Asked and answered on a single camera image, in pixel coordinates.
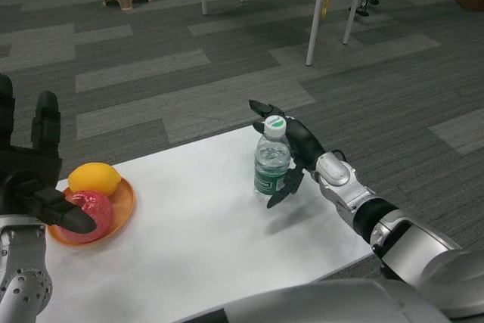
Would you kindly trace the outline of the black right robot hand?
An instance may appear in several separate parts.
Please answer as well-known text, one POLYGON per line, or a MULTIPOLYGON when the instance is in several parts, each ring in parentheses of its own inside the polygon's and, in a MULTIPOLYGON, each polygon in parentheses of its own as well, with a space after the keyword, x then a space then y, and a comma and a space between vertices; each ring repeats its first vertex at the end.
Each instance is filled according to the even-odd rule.
POLYGON ((264 119, 253 123, 261 134, 254 154, 254 188, 271 209, 298 191, 304 172, 315 170, 325 150, 303 123, 281 108, 255 100, 249 106, 264 119))

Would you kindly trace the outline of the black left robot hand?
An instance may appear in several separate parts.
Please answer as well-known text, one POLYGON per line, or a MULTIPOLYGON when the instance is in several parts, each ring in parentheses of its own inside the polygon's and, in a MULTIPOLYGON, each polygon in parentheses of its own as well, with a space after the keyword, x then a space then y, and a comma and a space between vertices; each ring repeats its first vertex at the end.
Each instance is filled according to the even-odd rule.
POLYGON ((47 225, 88 234, 96 222, 56 189, 61 113, 53 92, 39 94, 31 128, 31 148, 14 146, 15 98, 11 79, 1 75, 1 214, 25 215, 47 225))

